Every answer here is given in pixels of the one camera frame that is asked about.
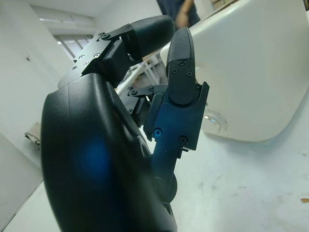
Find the person's hand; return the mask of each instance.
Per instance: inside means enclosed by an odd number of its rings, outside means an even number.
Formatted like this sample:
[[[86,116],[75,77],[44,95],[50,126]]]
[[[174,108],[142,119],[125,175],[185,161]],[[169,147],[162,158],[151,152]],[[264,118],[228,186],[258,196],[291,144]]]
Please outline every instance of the person's hand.
[[[178,28],[188,27],[189,26],[189,16],[184,11],[179,11],[175,20],[175,25]]]

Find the screw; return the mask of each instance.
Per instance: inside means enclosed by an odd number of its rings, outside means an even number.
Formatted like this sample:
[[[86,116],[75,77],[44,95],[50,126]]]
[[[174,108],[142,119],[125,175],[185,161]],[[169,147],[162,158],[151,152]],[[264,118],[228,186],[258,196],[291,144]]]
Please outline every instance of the screw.
[[[133,89],[133,90],[130,91],[130,93],[131,93],[132,95],[136,95],[136,94],[137,94],[137,90],[136,90],[136,89]]]
[[[132,62],[134,62],[134,61],[135,61],[135,58],[134,58],[134,57],[132,57],[131,55],[129,55],[129,59],[130,59]]]
[[[183,67],[183,66],[185,66],[185,62],[184,61],[179,61],[178,65]]]
[[[102,39],[105,40],[105,39],[108,39],[109,37],[110,37],[110,34],[107,33],[107,34],[104,34],[104,35],[102,36]]]
[[[162,134],[162,130],[160,128],[157,128],[154,130],[154,135],[155,137],[159,137]]]
[[[182,145],[188,144],[188,139],[187,139],[187,137],[185,137],[185,136],[180,136],[180,137],[179,137],[179,143],[182,144]]]

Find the wood chip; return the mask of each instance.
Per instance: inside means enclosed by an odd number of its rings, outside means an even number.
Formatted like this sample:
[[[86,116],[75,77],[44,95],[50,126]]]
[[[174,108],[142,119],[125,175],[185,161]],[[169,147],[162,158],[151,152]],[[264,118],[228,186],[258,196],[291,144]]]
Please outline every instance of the wood chip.
[[[302,198],[300,199],[302,203],[309,203],[309,199],[308,198]]]

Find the textured grip pad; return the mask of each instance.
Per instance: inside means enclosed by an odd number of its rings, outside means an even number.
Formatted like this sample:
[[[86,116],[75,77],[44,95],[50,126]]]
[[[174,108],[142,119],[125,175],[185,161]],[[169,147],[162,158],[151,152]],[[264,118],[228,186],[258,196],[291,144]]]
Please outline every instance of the textured grip pad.
[[[194,59],[194,46],[189,28],[180,28],[170,42],[168,63],[171,60],[185,61]]]
[[[144,57],[167,44],[175,33],[171,17],[150,17],[131,24]]]

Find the white machine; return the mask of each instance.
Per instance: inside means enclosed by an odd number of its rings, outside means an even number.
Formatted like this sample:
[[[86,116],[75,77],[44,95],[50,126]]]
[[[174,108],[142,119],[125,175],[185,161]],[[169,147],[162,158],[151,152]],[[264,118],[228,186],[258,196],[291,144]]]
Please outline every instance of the white machine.
[[[278,135],[309,86],[303,1],[240,0],[190,31],[197,81],[211,87],[202,129],[248,142]]]

